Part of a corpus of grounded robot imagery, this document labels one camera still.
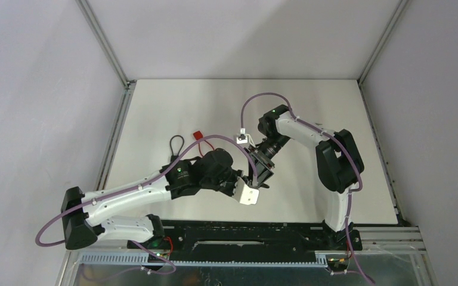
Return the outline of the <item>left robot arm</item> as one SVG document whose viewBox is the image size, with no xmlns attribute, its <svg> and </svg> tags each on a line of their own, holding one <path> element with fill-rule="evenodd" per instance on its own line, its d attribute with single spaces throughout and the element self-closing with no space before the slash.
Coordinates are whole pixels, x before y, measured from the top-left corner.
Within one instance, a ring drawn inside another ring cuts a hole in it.
<svg viewBox="0 0 458 286">
<path fill-rule="evenodd" d="M 258 188 L 272 176 L 272 164 L 250 153 L 256 169 L 243 175 L 232 168 L 233 158 L 224 149 L 217 148 L 203 157 L 179 161 L 170 172 L 163 166 L 153 177 L 151 184 L 129 184 L 130 192 L 119 194 L 116 188 L 82 192 L 78 187 L 69 188 L 64 195 L 61 211 L 70 213 L 62 218 L 64 243 L 68 250 L 78 250 L 102 240 L 128 240 L 145 243 L 150 248 L 160 247 L 165 233 L 158 216 L 124 217 L 127 210 L 146 204 L 171 201 L 196 195 L 201 189 L 220 192 L 241 204 L 256 204 Z"/>
</svg>

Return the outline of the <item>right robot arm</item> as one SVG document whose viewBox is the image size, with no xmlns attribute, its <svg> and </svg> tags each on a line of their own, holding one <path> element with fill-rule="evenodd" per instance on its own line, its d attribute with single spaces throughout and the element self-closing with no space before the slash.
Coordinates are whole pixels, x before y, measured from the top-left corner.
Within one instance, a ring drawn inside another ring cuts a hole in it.
<svg viewBox="0 0 458 286">
<path fill-rule="evenodd" d="M 260 119 L 258 130 L 265 137 L 246 151 L 257 169 L 259 186 L 272 177 L 273 157 L 292 139 L 315 152 L 318 178 L 326 189 L 327 209 L 323 222 L 329 227 L 323 232 L 328 248 L 338 249 L 347 241 L 344 231 L 350 223 L 348 197 L 360 189 L 364 163 L 354 137 L 346 129 L 339 132 L 308 125 L 293 117 L 288 106 L 280 105 Z"/>
</svg>

